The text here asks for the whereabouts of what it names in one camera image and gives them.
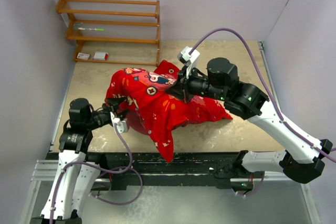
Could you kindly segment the red printed pillowcase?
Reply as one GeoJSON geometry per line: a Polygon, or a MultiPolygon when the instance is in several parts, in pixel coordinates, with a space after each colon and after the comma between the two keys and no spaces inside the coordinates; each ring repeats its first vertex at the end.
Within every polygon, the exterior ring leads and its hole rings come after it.
{"type": "Polygon", "coordinates": [[[179,68],[163,60],[154,70],[127,67],[115,72],[106,99],[126,98],[119,106],[127,112],[129,125],[148,135],[169,163],[174,156],[173,130],[188,124],[230,120],[231,115],[216,100],[194,96],[183,101],[165,91],[177,78],[179,68]]]}

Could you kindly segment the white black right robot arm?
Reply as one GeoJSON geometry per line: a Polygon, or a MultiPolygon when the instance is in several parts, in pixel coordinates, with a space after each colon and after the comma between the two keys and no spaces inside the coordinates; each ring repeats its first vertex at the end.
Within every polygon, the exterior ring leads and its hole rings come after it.
{"type": "Polygon", "coordinates": [[[194,96],[223,101],[231,114],[256,125],[281,146],[282,151],[240,151],[233,164],[238,177],[254,172],[279,172],[301,184],[321,176],[325,163],[324,151],[330,153],[332,143],[319,140],[295,126],[288,118],[279,116],[268,95],[251,83],[239,80],[236,65],[226,58],[214,58],[207,64],[207,74],[196,67],[196,60],[180,56],[183,63],[177,81],[166,92],[185,103],[194,96]]]}

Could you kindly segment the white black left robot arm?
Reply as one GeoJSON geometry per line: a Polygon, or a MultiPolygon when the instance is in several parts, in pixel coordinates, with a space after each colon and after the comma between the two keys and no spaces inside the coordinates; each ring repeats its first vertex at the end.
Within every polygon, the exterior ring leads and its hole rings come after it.
{"type": "Polygon", "coordinates": [[[30,223],[82,222],[82,210],[95,180],[108,172],[107,163],[86,160],[92,132],[105,125],[111,125],[117,135],[128,131],[125,114],[118,111],[126,100],[108,98],[97,110],[85,98],[71,101],[69,120],[59,139],[57,170],[50,194],[40,215],[31,218],[30,223]]]}

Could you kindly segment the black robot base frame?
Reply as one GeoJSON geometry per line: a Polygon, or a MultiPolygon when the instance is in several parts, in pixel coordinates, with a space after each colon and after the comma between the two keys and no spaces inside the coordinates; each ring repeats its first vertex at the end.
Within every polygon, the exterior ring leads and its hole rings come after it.
{"type": "Polygon", "coordinates": [[[129,186],[211,186],[218,189],[252,190],[262,172],[246,172],[236,165],[238,152],[176,153],[168,163],[159,153],[133,153],[132,167],[138,172],[104,175],[112,190],[129,186]]]}

